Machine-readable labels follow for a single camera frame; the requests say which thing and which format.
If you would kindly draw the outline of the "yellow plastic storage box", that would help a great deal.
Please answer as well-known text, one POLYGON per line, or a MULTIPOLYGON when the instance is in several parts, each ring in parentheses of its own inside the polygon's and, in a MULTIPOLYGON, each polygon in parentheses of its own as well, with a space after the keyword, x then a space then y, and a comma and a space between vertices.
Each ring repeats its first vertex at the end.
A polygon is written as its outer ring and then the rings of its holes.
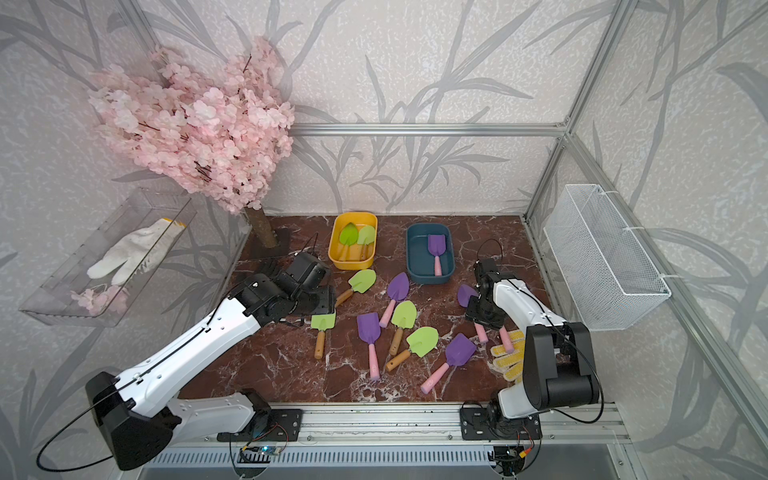
POLYGON ((352 211, 352 212, 342 213, 335 219, 333 223, 333 228, 331 230, 331 235, 329 239, 328 256, 330 260, 333 262, 333 264, 340 270, 357 271, 357 270, 367 269, 371 267, 374 262, 377 234, 378 234, 378 218, 373 213, 364 212, 364 211, 352 211), (339 254, 342 249, 342 245, 339 242, 339 235, 341 230, 344 228, 344 226, 350 222, 356 224, 358 227, 358 230, 360 230, 364 225, 372 225, 376 228, 375 241, 368 247, 369 256, 364 261, 359 260, 360 246, 357 243, 351 246, 349 250, 348 258, 346 261, 339 260, 339 254))

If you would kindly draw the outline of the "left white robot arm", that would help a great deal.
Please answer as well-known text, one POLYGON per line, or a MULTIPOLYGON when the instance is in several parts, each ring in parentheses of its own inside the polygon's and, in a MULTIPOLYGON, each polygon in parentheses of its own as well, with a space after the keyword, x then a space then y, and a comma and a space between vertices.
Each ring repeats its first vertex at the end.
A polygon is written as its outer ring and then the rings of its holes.
POLYGON ((139 468, 166 447, 222 434, 243 438, 270 428, 271 408, 255 391, 197 400, 179 398, 195 376, 241 340, 290 316, 335 308, 330 268, 308 252, 284 270, 257 272, 233 287, 184 334, 118 375, 86 384, 96 426, 122 471, 139 468))

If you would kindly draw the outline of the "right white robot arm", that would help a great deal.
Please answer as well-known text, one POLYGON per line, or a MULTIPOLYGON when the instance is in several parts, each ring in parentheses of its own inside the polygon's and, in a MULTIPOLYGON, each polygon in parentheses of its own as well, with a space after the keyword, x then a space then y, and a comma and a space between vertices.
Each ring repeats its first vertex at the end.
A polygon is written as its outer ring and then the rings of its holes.
POLYGON ((498 393, 500 415, 517 420, 563 407, 603 405, 588 328, 555 314, 492 258, 476 261, 474 275, 478 294, 469 299, 465 317, 497 329, 511 320, 524 336, 522 378, 498 393))

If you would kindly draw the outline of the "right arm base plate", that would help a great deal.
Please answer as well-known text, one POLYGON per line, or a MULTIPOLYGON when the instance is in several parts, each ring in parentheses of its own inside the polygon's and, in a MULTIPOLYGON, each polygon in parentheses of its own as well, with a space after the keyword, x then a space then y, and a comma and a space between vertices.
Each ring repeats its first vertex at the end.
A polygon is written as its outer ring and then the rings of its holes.
POLYGON ((459 409, 463 440, 538 441, 542 437, 538 415, 507 418, 497 401, 464 402, 459 409))

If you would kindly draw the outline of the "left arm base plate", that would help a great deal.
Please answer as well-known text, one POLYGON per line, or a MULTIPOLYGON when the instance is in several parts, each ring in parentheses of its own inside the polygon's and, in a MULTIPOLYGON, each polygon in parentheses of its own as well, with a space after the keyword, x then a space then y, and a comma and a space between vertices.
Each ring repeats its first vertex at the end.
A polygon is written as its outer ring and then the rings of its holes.
POLYGON ((250 422, 237 433, 218 433, 218 442, 296 442, 304 411, 301 409, 272 409, 258 411, 250 422))

